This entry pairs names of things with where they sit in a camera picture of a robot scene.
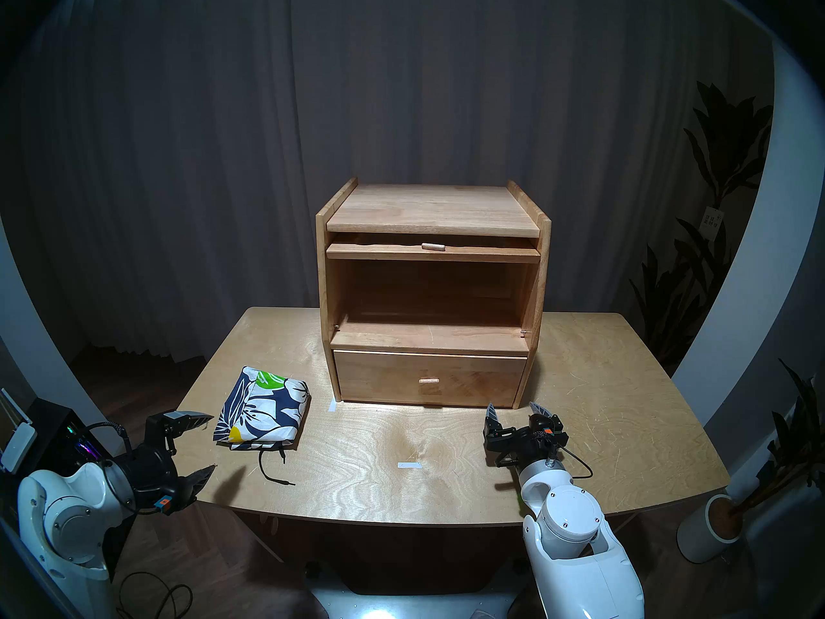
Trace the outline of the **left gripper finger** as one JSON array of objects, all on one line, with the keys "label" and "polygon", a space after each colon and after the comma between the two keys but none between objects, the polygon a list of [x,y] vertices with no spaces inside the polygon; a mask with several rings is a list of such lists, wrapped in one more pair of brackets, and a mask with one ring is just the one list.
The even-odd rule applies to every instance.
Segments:
[{"label": "left gripper finger", "polygon": [[204,489],[217,465],[212,464],[197,470],[186,477],[177,477],[173,490],[172,509],[183,510],[196,501],[197,494]]},{"label": "left gripper finger", "polygon": [[164,414],[164,434],[183,435],[188,430],[205,425],[213,418],[213,415],[196,411],[170,411]]}]

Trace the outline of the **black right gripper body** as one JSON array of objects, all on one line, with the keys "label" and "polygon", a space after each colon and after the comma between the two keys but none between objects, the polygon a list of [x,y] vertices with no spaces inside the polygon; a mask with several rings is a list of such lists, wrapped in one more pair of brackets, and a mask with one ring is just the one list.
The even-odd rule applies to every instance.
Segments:
[{"label": "black right gripper body", "polygon": [[483,447],[486,452],[496,454],[494,466],[516,466],[526,468],[536,461],[555,460],[560,448],[566,447],[568,434],[557,415],[552,419],[529,417],[526,427],[503,428],[498,439],[485,439],[483,427]]}]

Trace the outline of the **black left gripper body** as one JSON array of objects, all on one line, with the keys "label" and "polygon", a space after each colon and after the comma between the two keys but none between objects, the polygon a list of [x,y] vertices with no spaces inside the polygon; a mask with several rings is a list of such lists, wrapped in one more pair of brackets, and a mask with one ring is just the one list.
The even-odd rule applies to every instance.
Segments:
[{"label": "black left gripper body", "polygon": [[131,489],[130,505],[141,513],[172,513],[178,474],[172,459],[179,416],[157,414],[146,420],[143,442],[122,460]]}]

